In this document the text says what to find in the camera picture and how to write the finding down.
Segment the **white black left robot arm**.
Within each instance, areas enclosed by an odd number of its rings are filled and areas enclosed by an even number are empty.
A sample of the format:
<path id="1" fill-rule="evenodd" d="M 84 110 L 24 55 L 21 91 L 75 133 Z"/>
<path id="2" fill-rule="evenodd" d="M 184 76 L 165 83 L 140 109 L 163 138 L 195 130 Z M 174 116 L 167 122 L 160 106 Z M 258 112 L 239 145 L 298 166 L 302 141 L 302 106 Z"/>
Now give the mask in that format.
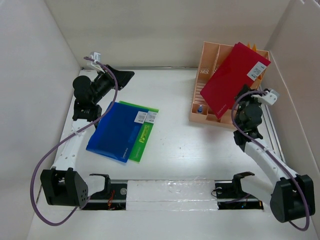
<path id="1" fill-rule="evenodd" d="M 135 73 L 104 65 L 94 80 L 80 75 L 73 80 L 73 116 L 71 133 L 62 142 L 61 155 L 50 169 L 44 169 L 40 181 L 46 201 L 51 206 L 83 208 L 89 198 L 97 194 L 107 198 L 111 194 L 111 180 L 107 174 L 91 173 L 82 177 L 76 171 L 78 155 L 84 150 L 84 140 L 98 127 L 104 116 L 99 101 L 110 91 L 122 90 Z"/>

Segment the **orange folder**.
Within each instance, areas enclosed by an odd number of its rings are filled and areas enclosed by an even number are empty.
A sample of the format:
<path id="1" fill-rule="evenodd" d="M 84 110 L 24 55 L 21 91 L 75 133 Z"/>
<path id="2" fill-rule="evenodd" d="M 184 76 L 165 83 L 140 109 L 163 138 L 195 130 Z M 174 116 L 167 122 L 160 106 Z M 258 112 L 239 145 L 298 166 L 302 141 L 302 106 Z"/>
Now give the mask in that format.
<path id="1" fill-rule="evenodd" d="M 256 44 L 254 43 L 253 45 L 251 45 L 249 42 L 247 43 L 247 45 L 246 45 L 249 49 L 251 49 L 252 51 L 254 51 L 254 52 L 258 52 L 258 49 L 257 49 L 257 46 L 256 46 Z"/>

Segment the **blue folder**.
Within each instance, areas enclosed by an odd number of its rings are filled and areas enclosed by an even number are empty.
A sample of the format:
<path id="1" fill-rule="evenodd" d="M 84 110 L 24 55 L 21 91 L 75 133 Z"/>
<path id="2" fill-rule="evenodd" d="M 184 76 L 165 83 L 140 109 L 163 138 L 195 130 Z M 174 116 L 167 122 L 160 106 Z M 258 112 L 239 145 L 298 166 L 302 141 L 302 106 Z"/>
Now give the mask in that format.
<path id="1" fill-rule="evenodd" d="M 147 114 L 146 108 L 114 103 L 99 121 L 86 150 L 126 163 Z"/>

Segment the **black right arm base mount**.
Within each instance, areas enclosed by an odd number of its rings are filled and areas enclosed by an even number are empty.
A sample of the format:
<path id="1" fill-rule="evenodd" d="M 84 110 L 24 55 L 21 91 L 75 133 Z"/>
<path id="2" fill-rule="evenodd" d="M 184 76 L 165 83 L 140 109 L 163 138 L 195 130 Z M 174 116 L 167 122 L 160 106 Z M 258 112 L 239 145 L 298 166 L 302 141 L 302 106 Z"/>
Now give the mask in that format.
<path id="1" fill-rule="evenodd" d="M 237 173 L 231 180 L 215 180 L 211 195 L 217 200 L 218 210 L 263 210 L 262 201 L 242 190 L 241 180 L 255 174 Z"/>

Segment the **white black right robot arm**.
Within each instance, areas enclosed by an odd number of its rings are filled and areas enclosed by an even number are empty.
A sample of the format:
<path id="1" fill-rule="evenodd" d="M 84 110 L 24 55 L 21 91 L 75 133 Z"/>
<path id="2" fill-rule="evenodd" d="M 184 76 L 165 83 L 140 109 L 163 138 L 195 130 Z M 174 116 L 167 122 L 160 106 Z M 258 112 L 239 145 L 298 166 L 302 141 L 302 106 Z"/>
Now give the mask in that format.
<path id="1" fill-rule="evenodd" d="M 270 88 L 253 90 L 244 85 L 234 98 L 231 109 L 233 133 L 237 146 L 263 170 L 270 180 L 265 183 L 252 172 L 237 173 L 233 176 L 231 191 L 237 197 L 250 195 L 269 204 L 273 216 L 280 223 L 290 223 L 304 218 L 306 231 L 310 226 L 310 217 L 316 212 L 314 183 L 307 174 L 300 175 L 288 167 L 277 154 L 267 147 L 258 126 L 262 123 L 262 105 L 272 106 L 278 99 L 278 93 Z"/>

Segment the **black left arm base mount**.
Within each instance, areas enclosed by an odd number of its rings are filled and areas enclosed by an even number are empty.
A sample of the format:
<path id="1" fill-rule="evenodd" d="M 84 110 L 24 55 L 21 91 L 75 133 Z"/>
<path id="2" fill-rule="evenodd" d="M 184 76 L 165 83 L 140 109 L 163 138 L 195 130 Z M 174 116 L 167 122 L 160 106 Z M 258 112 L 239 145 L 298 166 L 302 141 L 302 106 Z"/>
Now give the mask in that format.
<path id="1" fill-rule="evenodd" d="M 114 180 L 108 174 L 90 174 L 84 179 L 89 200 L 81 210 L 122 211 L 126 209 L 128 180 Z"/>

